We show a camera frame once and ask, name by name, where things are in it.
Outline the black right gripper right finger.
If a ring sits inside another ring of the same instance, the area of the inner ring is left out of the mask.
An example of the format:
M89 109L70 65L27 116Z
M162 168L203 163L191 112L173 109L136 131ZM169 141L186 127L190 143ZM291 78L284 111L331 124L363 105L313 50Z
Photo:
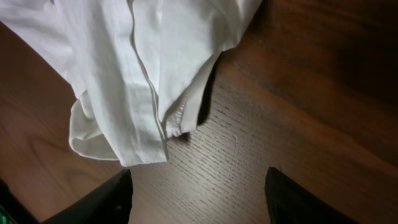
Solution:
M275 167L267 170L264 191L272 224L357 224Z

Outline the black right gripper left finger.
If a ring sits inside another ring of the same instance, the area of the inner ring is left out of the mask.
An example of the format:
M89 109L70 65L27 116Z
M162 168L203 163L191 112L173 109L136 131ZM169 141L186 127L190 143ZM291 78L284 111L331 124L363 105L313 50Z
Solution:
M44 222L47 224L127 224L132 208L132 195L131 171L124 169Z

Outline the white t-shirt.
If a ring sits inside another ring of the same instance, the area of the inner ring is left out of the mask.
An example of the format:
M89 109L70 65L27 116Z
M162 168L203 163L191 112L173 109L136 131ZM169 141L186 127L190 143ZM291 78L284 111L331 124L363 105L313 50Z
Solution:
M122 166L165 162L197 128L222 52L259 1L2 1L1 21L72 87L69 144Z

